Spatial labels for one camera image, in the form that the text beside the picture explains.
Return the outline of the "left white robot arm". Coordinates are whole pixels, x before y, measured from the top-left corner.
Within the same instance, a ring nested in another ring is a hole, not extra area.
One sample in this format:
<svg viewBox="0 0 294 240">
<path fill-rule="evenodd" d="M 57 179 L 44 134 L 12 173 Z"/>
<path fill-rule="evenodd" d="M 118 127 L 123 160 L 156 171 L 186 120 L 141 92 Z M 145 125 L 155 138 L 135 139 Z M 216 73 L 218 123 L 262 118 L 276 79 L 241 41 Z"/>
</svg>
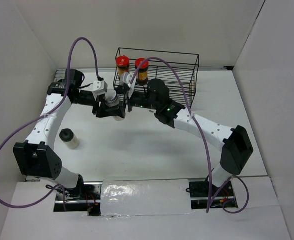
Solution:
<svg viewBox="0 0 294 240">
<path fill-rule="evenodd" d="M 34 129 L 24 142 L 17 142 L 13 153 L 22 175 L 48 180 L 60 185 L 73 199 L 81 199 L 86 187 L 83 177 L 63 167 L 62 160 L 54 151 L 57 136 L 71 142 L 74 133 L 58 130 L 72 104 L 90 106 L 98 118 L 125 118 L 127 102 L 132 96 L 129 74 L 120 78 L 120 85 L 109 89 L 103 78 L 98 77 L 93 91 L 83 90 L 84 74 L 71 69 L 65 78 L 52 82 L 47 90 L 45 107 L 36 120 Z"/>
</svg>

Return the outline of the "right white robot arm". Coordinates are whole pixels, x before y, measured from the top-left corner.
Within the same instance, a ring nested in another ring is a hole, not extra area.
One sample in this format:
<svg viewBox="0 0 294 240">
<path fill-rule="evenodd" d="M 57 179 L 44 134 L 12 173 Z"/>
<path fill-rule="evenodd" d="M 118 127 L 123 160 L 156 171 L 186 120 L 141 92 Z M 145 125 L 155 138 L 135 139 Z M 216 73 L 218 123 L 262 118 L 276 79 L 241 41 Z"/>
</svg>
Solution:
<svg viewBox="0 0 294 240">
<path fill-rule="evenodd" d="M 238 176 L 253 153 L 247 131 L 238 125 L 223 126 L 203 118 L 169 97 L 169 89 L 162 80 L 152 79 L 143 92 L 132 91 L 126 84 L 115 88 L 123 94 L 131 107 L 154 109 L 155 118 L 173 129 L 204 138 L 221 152 L 220 162 L 213 168 L 211 180 L 205 183 L 205 191 L 216 196 L 223 183 L 231 176 Z"/>
</svg>

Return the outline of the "red lid sauce jar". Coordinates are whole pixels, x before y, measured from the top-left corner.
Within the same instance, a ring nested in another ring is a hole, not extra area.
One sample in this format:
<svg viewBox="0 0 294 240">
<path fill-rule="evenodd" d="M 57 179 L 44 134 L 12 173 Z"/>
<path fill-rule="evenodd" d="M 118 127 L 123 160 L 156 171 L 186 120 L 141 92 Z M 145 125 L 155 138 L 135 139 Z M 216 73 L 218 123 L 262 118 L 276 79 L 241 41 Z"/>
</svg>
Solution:
<svg viewBox="0 0 294 240">
<path fill-rule="evenodd" d="M 124 73 L 130 73 L 130 59 L 127 56 L 118 56 L 115 62 L 118 71 L 118 79 L 120 79 Z"/>
</svg>

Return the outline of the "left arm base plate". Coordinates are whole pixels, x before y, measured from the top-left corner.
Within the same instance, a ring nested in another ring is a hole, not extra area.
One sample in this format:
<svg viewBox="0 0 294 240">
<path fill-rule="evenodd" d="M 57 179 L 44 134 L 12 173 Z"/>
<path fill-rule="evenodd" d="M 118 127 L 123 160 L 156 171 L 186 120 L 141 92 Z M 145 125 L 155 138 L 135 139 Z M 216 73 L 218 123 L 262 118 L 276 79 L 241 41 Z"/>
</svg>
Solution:
<svg viewBox="0 0 294 240">
<path fill-rule="evenodd" d="M 54 208 L 55 213 L 86 213 L 88 216 L 99 217 L 101 215 L 101 188 L 102 182 L 85 182 L 84 193 L 76 196 L 71 192 L 62 190 L 56 193 Z"/>
</svg>

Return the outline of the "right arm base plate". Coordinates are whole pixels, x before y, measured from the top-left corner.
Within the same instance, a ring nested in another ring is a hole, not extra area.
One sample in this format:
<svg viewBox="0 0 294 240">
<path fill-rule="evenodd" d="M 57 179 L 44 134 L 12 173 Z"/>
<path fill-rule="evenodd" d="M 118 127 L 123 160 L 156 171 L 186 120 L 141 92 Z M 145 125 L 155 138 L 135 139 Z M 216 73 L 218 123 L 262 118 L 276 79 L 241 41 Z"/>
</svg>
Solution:
<svg viewBox="0 0 294 240">
<path fill-rule="evenodd" d="M 208 202 L 209 183 L 206 180 L 190 181 L 186 192 L 190 195 L 191 209 L 206 209 Z M 231 182 L 229 181 L 223 189 L 217 194 L 210 208 L 221 209 L 225 204 L 225 208 L 237 208 L 237 202 Z"/>
</svg>

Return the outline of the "black cap pellet bottle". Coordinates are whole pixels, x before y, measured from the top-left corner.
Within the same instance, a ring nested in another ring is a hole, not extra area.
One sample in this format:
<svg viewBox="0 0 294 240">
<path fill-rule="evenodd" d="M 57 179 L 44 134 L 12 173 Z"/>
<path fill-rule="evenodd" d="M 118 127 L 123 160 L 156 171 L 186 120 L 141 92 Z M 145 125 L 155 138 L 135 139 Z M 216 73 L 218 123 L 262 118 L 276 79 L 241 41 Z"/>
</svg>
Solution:
<svg viewBox="0 0 294 240">
<path fill-rule="evenodd" d="M 69 128 L 62 129 L 59 133 L 59 138 L 71 150 L 76 149 L 80 144 L 77 136 Z"/>
</svg>

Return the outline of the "white bottle blue label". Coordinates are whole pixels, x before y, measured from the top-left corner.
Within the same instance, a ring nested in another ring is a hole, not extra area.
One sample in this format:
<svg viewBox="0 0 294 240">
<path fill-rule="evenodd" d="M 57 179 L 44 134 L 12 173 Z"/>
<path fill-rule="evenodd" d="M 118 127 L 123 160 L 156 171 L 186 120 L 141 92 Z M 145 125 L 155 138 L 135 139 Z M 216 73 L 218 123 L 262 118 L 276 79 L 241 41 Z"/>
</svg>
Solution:
<svg viewBox="0 0 294 240">
<path fill-rule="evenodd" d="M 107 93 L 105 94 L 105 97 L 104 97 L 104 100 L 105 100 L 105 104 L 108 106 L 108 107 L 114 107 L 114 106 L 122 106 L 120 104 L 120 98 L 119 98 L 119 95 L 116 93 L 116 91 L 114 89 L 108 89 L 107 90 Z M 119 117 L 113 117 L 116 121 L 122 121 L 124 119 L 121 119 Z"/>
</svg>

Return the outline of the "red lid chili jar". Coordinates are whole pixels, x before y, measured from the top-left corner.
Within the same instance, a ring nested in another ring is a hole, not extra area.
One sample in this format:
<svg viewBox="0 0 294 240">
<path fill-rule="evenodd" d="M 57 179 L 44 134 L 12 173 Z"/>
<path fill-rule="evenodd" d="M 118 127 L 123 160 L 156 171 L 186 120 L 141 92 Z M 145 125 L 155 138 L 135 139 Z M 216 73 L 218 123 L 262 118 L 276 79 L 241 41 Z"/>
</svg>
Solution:
<svg viewBox="0 0 294 240">
<path fill-rule="evenodd" d="M 144 61 L 144 58 L 139 58 L 135 61 L 135 69 L 139 67 L 139 65 Z M 148 82 L 148 67 L 149 67 L 149 62 L 146 61 L 139 69 L 138 74 L 137 74 L 137 80 L 136 82 L 139 85 L 146 85 Z"/>
</svg>

